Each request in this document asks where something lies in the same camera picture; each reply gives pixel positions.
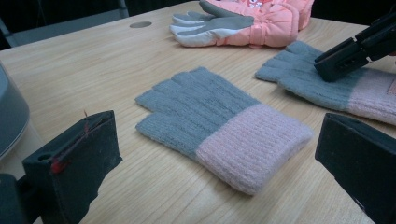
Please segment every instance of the gray and pink glove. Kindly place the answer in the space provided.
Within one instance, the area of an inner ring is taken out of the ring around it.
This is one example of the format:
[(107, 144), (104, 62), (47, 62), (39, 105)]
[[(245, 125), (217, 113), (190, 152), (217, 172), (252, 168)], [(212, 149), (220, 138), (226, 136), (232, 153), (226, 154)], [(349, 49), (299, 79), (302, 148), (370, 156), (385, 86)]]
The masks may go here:
[(284, 47), (309, 23), (314, 0), (201, 0), (208, 15), (176, 14), (170, 26), (185, 47)]
[(250, 195), (312, 137), (299, 120), (203, 67), (155, 85), (136, 101), (152, 112), (136, 125), (139, 132)]

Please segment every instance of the dark background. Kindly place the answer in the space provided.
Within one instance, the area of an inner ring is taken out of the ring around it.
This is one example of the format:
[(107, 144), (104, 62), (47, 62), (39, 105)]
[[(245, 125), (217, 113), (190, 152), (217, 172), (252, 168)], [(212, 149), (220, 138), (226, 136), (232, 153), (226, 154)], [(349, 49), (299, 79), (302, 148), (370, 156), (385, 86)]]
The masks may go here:
[[(125, 0), (134, 16), (188, 0)], [(370, 25), (385, 15), (395, 0), (316, 0), (312, 17)], [(73, 20), (118, 8), (117, 0), (0, 0), (0, 18), (11, 33)], [(0, 50), (8, 49), (0, 35)]]

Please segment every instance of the glove finger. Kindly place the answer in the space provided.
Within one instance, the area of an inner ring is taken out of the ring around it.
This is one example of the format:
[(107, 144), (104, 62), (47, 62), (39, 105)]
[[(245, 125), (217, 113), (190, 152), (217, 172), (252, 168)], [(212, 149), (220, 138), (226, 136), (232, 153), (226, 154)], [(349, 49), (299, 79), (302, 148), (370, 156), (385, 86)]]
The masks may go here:
[(236, 88), (223, 77), (203, 67), (190, 71), (187, 76), (176, 75), (172, 77), (172, 80), (189, 90), (191, 94), (207, 97), (210, 100), (208, 104), (212, 102), (217, 108), (219, 108), (218, 104), (221, 104), (224, 108), (221, 114), (231, 112), (235, 115), (244, 108), (258, 103), (256, 99)]
[(302, 41), (294, 41), (286, 47), (286, 51), (296, 55), (303, 55), (303, 57), (315, 60), (323, 52), (315, 49)]
[(279, 60), (276, 58), (272, 58), (265, 62), (262, 67), (271, 67), (278, 69), (279, 71), (284, 71), (284, 70), (292, 70), (295, 67), (295, 64), (293, 63), (288, 63), (288, 61), (284, 60)]
[(194, 159), (194, 150), (206, 138), (199, 127), (181, 121), (179, 117), (153, 113), (137, 123), (143, 135)]
[(180, 88), (172, 80), (157, 84), (153, 90), (143, 93), (135, 100), (139, 105), (152, 112), (161, 112), (169, 116), (180, 117), (180, 119), (187, 119), (187, 121), (200, 120), (196, 125), (209, 130), (214, 125), (223, 124), (236, 113), (225, 106), (221, 110), (220, 101), (217, 101), (212, 95), (203, 95), (201, 92), (193, 93), (184, 87)]
[(236, 35), (250, 27), (253, 22), (254, 19), (251, 17), (216, 18), (206, 22), (201, 28), (176, 33), (175, 39), (187, 47), (211, 46), (221, 39)]
[(252, 10), (249, 7), (242, 7), (241, 4), (236, 2), (200, 0), (199, 5), (203, 11), (218, 18), (253, 15), (251, 12)]
[(254, 76), (264, 81), (278, 82), (284, 75), (284, 70), (263, 66), (259, 69), (259, 71), (256, 72)]
[(185, 23), (173, 23), (169, 26), (169, 30), (172, 34), (183, 33), (188, 31), (194, 31), (199, 28), (205, 27), (205, 22), (196, 22), (192, 24), (185, 24)]
[(310, 57), (310, 55), (296, 54), (282, 50), (274, 58), (286, 63), (303, 63), (304, 65), (313, 65), (317, 57)]
[(213, 15), (205, 15), (194, 11), (189, 11), (187, 14), (174, 14), (172, 20), (174, 23), (194, 24), (197, 22), (210, 21), (215, 19)]

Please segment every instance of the black device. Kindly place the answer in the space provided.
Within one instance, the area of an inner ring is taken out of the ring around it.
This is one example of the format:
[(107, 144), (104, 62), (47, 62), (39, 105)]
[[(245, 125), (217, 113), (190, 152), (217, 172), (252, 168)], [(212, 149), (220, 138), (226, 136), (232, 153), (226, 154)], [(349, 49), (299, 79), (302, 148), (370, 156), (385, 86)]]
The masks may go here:
[(396, 7), (374, 21), (355, 37), (350, 37), (315, 59), (315, 67), (323, 80), (339, 78), (396, 51)]
[(396, 139), (357, 119), (328, 113), (315, 159), (373, 222), (396, 223)]
[(21, 179), (0, 174), (0, 223), (79, 223), (121, 161), (114, 112), (80, 120), (24, 159)]

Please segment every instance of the chair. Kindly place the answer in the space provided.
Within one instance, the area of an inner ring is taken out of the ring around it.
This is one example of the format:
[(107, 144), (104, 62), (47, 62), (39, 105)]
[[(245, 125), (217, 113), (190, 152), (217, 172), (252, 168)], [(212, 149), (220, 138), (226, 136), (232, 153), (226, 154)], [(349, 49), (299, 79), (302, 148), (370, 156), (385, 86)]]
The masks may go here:
[[(117, 3), (115, 0), (77, 0), (74, 6), (72, 0), (35, 1), (38, 8), (36, 20), (42, 20), (42, 26), (15, 32), (8, 29), (12, 22), (2, 20), (0, 14), (2, 35), (12, 48), (129, 17), (124, 0), (117, 0)], [(82, 7), (86, 7), (87, 10), (78, 10)]]

